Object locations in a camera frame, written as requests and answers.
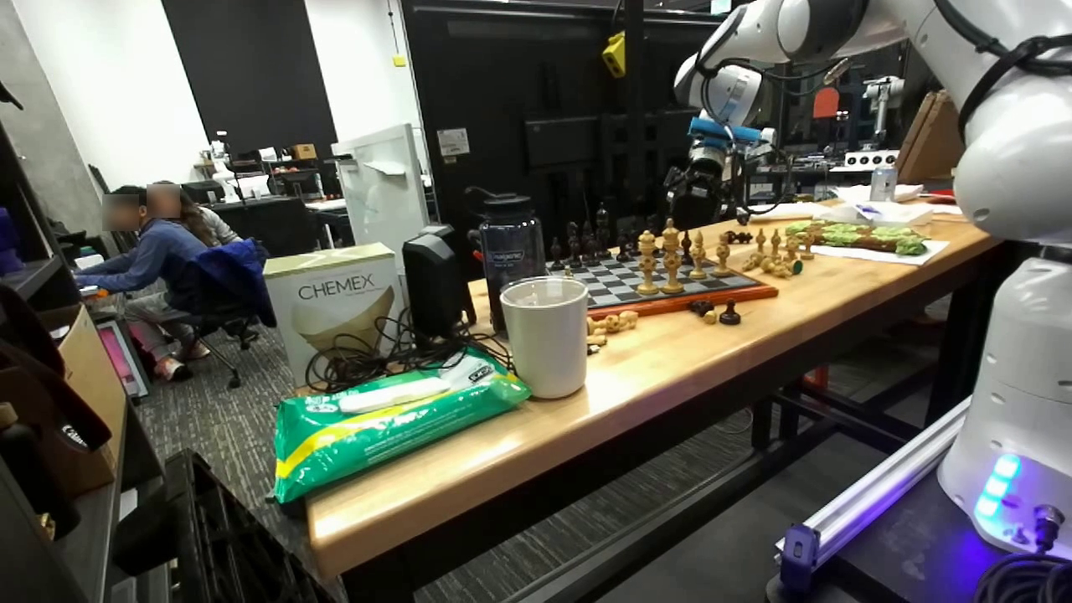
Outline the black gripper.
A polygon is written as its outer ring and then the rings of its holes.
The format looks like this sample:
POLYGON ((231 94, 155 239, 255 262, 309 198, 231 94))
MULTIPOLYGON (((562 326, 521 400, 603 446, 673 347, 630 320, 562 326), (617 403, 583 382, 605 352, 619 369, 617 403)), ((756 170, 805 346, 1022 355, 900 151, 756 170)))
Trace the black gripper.
POLYGON ((747 222, 743 159, 728 148, 693 145, 687 165, 667 170, 664 189, 678 227, 747 222))

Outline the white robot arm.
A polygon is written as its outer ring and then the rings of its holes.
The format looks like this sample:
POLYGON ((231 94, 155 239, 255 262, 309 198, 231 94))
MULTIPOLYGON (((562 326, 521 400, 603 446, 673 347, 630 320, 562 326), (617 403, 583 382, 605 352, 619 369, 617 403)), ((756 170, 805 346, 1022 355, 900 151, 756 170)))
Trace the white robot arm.
POLYGON ((977 380, 939 486, 977 537, 1072 550, 1072 0, 743 0, 673 94, 737 126, 760 75, 910 45, 957 109, 956 200, 1036 247, 994 292, 977 380))

